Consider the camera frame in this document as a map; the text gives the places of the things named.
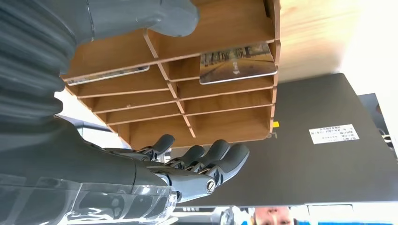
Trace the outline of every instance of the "wooden divider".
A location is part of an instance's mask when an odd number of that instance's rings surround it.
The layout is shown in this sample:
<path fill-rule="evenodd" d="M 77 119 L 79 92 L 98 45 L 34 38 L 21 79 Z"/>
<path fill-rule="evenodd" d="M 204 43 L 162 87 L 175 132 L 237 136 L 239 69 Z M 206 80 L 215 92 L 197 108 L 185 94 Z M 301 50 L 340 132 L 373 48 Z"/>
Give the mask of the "wooden divider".
<path fill-rule="evenodd" d="M 264 41 L 278 65 L 278 0 L 193 2 L 201 18 L 191 35 L 137 30 L 94 41 L 78 48 L 62 75 L 67 81 L 150 65 L 146 72 L 67 86 L 133 148 L 152 145 L 163 134 L 176 138 L 173 147 L 185 147 L 220 138 L 259 140 L 272 130 L 278 74 L 208 85 L 199 76 L 202 53 Z"/>

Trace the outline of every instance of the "robotic finger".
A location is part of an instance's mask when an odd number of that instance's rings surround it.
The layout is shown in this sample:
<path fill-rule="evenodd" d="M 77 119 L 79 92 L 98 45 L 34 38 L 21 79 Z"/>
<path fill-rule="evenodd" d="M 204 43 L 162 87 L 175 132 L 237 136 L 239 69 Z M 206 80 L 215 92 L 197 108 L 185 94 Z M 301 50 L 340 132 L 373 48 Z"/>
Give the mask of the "robotic finger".
<path fill-rule="evenodd" d="M 212 194 L 218 186 L 239 172 L 249 156 L 249 150 L 244 145 L 235 144 L 230 148 L 226 141 L 218 140 L 206 156 L 193 161 L 199 153 L 203 154 L 202 150 L 200 146 L 193 146 L 184 157 L 163 165 L 147 166 L 153 174 L 177 191 L 178 203 Z M 189 160 L 194 166 L 182 169 Z"/>
<path fill-rule="evenodd" d="M 166 165 L 176 169 L 185 169 L 204 153 L 205 149 L 202 146 L 194 145 L 183 156 L 170 160 Z"/>

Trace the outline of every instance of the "wooden panel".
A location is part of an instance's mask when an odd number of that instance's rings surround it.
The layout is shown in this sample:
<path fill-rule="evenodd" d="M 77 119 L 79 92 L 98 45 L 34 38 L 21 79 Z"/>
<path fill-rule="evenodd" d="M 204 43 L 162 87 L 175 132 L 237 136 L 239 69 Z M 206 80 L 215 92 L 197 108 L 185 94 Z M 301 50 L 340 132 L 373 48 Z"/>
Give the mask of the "wooden panel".
<path fill-rule="evenodd" d="M 87 74 L 115 71 L 153 61 L 142 30 L 125 35 L 96 40 L 77 48 L 70 70 L 61 78 L 82 77 Z"/>
<path fill-rule="evenodd" d="M 258 90 L 246 93 L 221 95 L 185 101 L 187 115 L 232 111 L 272 104 L 271 90 Z"/>
<path fill-rule="evenodd" d="M 275 74 L 274 75 L 274 86 L 278 85 L 278 80 L 279 80 L 279 74 Z"/>
<path fill-rule="evenodd" d="M 275 39 L 263 0 L 219 0 L 199 5 L 195 31 L 181 38 L 163 36 L 159 58 L 194 55 Z"/>
<path fill-rule="evenodd" d="M 365 2 L 281 1 L 283 46 L 279 81 L 299 80 L 339 71 L 347 47 L 352 43 L 357 30 Z"/>
<path fill-rule="evenodd" d="M 99 97 L 96 101 L 92 109 L 93 113 L 107 113 L 175 102 L 168 91 Z"/>
<path fill-rule="evenodd" d="M 168 87 L 159 68 L 151 66 L 147 72 L 81 84 L 77 97 L 92 98 L 164 90 L 168 90 Z"/>
<path fill-rule="evenodd" d="M 168 66 L 168 62 L 165 62 L 165 63 L 157 63 L 157 65 L 158 65 L 158 67 L 159 67 L 159 70 L 161 71 L 161 74 L 162 74 L 162 76 L 163 76 L 163 79 L 165 79 L 166 81 L 168 81 L 169 80 L 169 77 L 168 77 L 168 75 L 169 75 L 169 73 L 170 73 L 170 68 L 169 68 L 169 66 Z"/>
<path fill-rule="evenodd" d="M 254 90 L 271 89 L 272 76 L 263 76 L 252 79 L 201 85 L 198 80 L 178 82 L 179 97 L 182 100 L 205 98 L 211 96 L 234 94 Z"/>
<path fill-rule="evenodd" d="M 281 55 L 281 41 L 276 40 L 273 43 L 268 44 L 269 50 L 271 51 L 272 58 L 276 66 L 279 65 L 279 59 Z"/>
<path fill-rule="evenodd" d="M 96 100 L 94 98 L 81 99 L 81 103 L 83 103 L 89 110 L 93 109 L 95 101 Z"/>
<path fill-rule="evenodd" d="M 200 56 L 169 62 L 170 80 L 187 81 L 199 79 Z"/>
<path fill-rule="evenodd" d="M 117 125 L 119 137 L 122 138 L 128 145 L 130 145 L 130 125 L 120 124 Z"/>
<path fill-rule="evenodd" d="M 146 44 L 149 47 L 149 50 L 151 50 L 152 56 L 154 58 L 158 58 L 158 51 L 159 51 L 159 46 L 160 46 L 160 35 L 156 33 L 155 31 L 145 29 L 144 30 L 144 39 L 146 41 Z"/>
<path fill-rule="evenodd" d="M 107 124 L 123 124 L 142 120 L 152 120 L 180 115 L 174 103 L 107 113 Z"/>
<path fill-rule="evenodd" d="M 280 19 L 280 12 L 281 12 L 281 3 L 279 0 L 267 0 L 266 5 L 269 10 L 269 17 L 274 24 L 274 31 L 275 31 L 275 40 L 281 39 L 281 23 Z"/>
<path fill-rule="evenodd" d="M 182 116 L 130 124 L 131 146 L 135 149 L 153 145 L 164 134 L 174 136 L 173 147 L 191 146 L 194 141 Z"/>
<path fill-rule="evenodd" d="M 272 103 L 276 102 L 276 87 L 272 89 Z"/>
<path fill-rule="evenodd" d="M 261 107 L 194 116 L 197 140 L 200 143 L 211 144 L 220 138 L 228 142 L 264 139 L 269 133 L 270 108 Z"/>
<path fill-rule="evenodd" d="M 65 82 L 65 89 L 71 95 L 76 95 L 76 93 L 79 91 L 79 87 L 78 86 L 69 86 L 66 82 Z"/>

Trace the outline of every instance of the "metal screw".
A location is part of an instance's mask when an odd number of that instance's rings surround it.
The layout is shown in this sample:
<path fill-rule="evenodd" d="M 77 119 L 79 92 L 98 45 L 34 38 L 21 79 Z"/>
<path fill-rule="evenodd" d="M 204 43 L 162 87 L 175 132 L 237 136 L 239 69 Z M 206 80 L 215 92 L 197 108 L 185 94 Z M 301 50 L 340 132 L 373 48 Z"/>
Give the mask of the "metal screw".
<path fill-rule="evenodd" d="M 214 192 L 215 189 L 215 181 L 213 179 L 208 180 L 206 183 L 206 191 L 208 194 L 211 194 Z"/>

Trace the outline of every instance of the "robotic hand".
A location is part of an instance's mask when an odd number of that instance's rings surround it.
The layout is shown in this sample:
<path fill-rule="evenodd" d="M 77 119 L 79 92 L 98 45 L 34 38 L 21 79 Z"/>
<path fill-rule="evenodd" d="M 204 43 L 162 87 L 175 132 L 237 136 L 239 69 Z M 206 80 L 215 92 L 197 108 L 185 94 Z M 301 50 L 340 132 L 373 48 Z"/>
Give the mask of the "robotic hand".
<path fill-rule="evenodd" d="M 225 140 L 218 140 L 203 156 L 202 146 L 192 146 L 182 157 L 163 164 L 154 162 L 168 150 L 174 137 L 162 136 L 155 145 L 138 151 L 105 149 L 119 155 L 143 161 L 147 169 L 177 191 L 177 202 L 210 195 L 224 182 L 235 176 L 249 156 L 249 150 L 241 144 L 232 147 Z"/>
<path fill-rule="evenodd" d="M 239 171 L 239 144 L 216 141 L 201 158 L 194 146 L 165 165 L 153 160 L 169 135 L 136 152 L 104 150 L 54 117 L 59 75 L 80 44 L 137 29 L 182 37 L 198 21 L 189 0 L 0 0 L 0 225 L 156 223 Z"/>

